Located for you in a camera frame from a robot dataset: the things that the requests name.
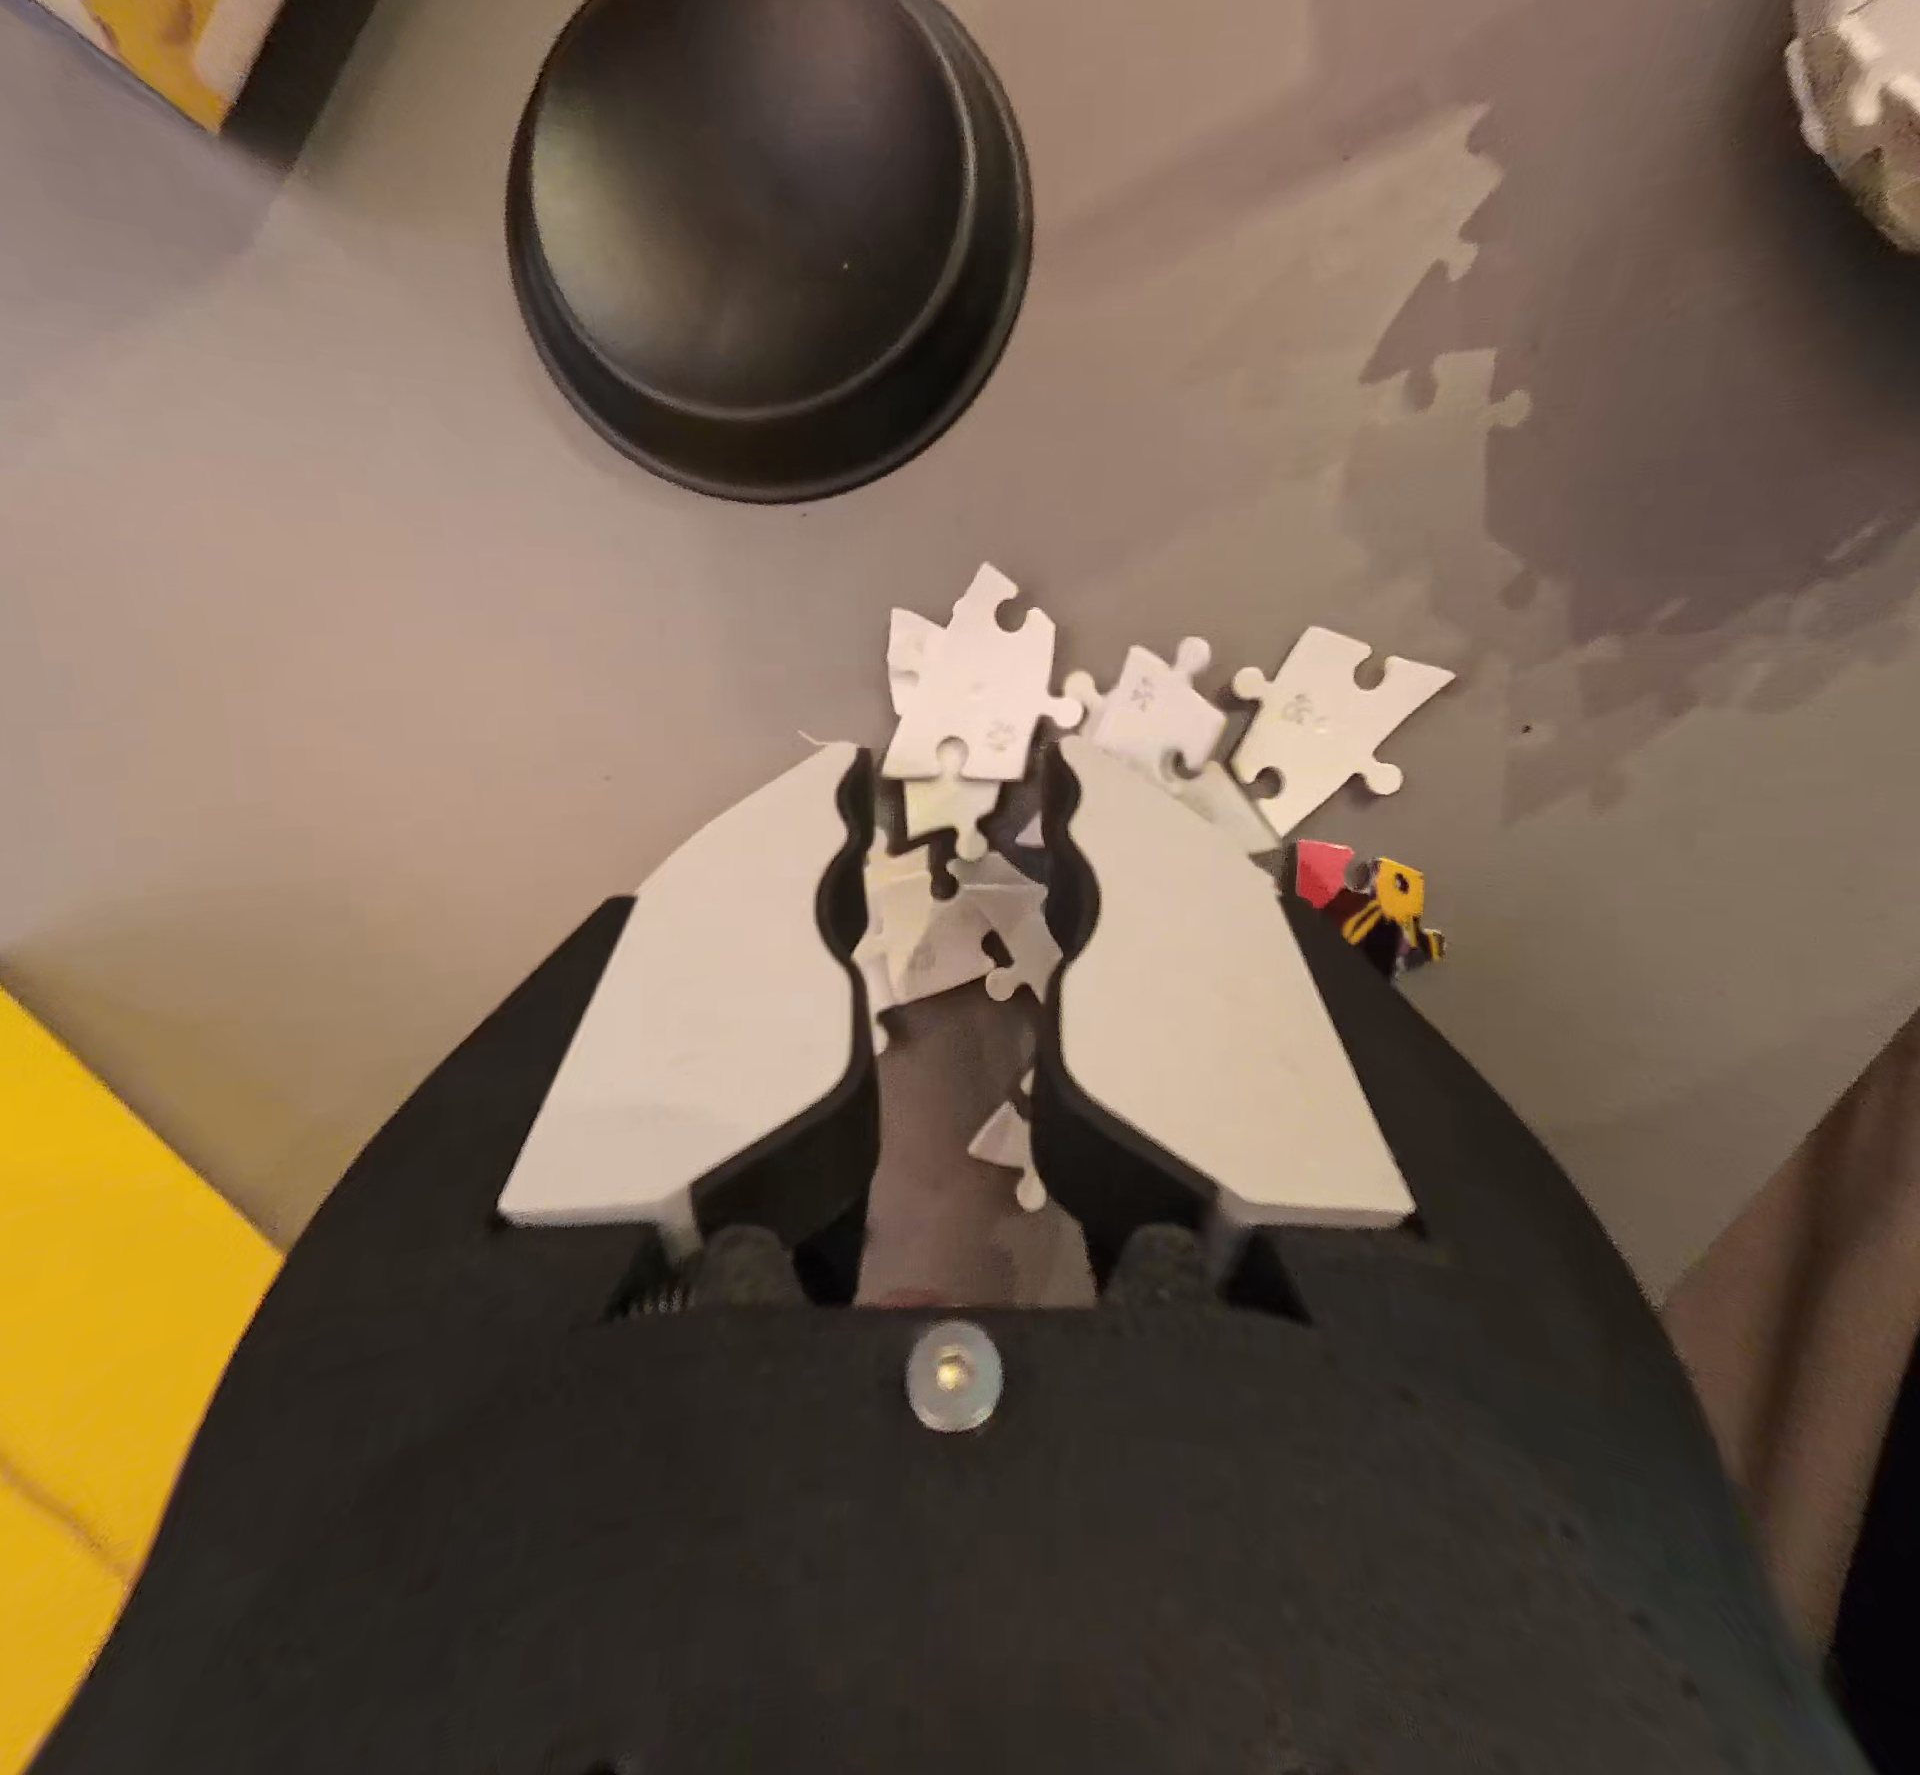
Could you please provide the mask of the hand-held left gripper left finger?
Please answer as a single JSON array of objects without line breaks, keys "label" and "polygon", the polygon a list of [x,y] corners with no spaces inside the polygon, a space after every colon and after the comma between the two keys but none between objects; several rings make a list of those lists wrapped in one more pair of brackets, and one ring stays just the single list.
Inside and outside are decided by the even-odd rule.
[{"label": "hand-held left gripper left finger", "polygon": [[520,1229],[811,1241],[878,1167],[869,750],[829,741],[710,819],[636,889],[498,1214]]}]

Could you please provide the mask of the black round puzzle stand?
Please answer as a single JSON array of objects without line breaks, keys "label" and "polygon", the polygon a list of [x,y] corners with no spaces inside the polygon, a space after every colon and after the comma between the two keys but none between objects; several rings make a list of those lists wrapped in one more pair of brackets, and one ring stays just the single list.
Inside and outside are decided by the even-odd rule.
[{"label": "black round puzzle stand", "polygon": [[504,207],[574,412],[749,504],[838,497],[946,433],[1033,260],[1014,105],[941,0],[585,0]]}]

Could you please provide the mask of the yellow box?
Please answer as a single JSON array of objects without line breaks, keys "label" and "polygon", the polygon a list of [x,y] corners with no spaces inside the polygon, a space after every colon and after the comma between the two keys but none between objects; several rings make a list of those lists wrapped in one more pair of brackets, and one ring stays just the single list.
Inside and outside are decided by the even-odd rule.
[{"label": "yellow box", "polygon": [[24,1770],[153,1548],[282,1254],[3,998],[3,1768]]}]

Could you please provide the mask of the partly built puzzle ball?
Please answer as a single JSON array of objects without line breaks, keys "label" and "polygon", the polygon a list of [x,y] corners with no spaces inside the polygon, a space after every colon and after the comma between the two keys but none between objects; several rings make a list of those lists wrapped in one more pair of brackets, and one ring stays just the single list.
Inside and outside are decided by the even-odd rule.
[{"label": "partly built puzzle ball", "polygon": [[1898,249],[1919,251],[1919,0],[1792,0],[1803,136]]}]

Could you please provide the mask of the pile of white puzzle pieces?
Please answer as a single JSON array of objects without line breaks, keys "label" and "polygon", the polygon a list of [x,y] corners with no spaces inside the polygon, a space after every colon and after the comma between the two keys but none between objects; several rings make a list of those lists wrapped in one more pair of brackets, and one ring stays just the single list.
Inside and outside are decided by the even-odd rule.
[{"label": "pile of white puzzle pieces", "polygon": [[[1231,693],[1252,718],[1229,761],[1217,759],[1227,714],[1199,686],[1213,650],[1186,637],[1172,658],[1128,650],[1115,682],[1053,676],[1056,625],[1028,608],[1003,610],[1016,583],[981,564],[938,625],[896,608],[887,681],[898,727],[882,762],[900,787],[913,851],[875,844],[869,861],[869,974],[878,1029],[889,1011],[981,981],[995,999],[1042,1001],[1060,948],[1045,924],[1050,857],[1042,770],[1067,735],[1086,735],[1177,805],[1219,830],[1282,889],[1261,861],[1309,815],[1361,781],[1394,793],[1405,772],[1381,750],[1454,682],[1432,663],[1389,656],[1375,682],[1373,650],[1353,635],[1304,629],[1271,672],[1244,666]],[[1013,1170],[1018,1197],[1051,1197],[1033,1162],[1033,1075],[995,1106],[968,1150]]]}]

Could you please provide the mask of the colourful puzzle piece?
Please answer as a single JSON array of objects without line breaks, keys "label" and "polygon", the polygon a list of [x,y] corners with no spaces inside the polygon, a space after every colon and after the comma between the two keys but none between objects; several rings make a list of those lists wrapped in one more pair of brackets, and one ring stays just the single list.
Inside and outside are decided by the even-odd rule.
[{"label": "colourful puzzle piece", "polygon": [[1428,924],[1428,876],[1393,857],[1301,837],[1289,847],[1291,892],[1322,912],[1387,981],[1443,961],[1448,943]]}]

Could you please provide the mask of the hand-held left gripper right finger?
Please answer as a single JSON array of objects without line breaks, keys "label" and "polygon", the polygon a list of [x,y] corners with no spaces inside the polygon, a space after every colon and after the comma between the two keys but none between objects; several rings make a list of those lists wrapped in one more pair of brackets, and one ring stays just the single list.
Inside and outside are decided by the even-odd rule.
[{"label": "hand-held left gripper right finger", "polygon": [[1112,1277],[1148,1229],[1231,1277],[1261,1231],[1417,1214],[1274,878],[1086,735],[1050,755],[1031,1150]]}]

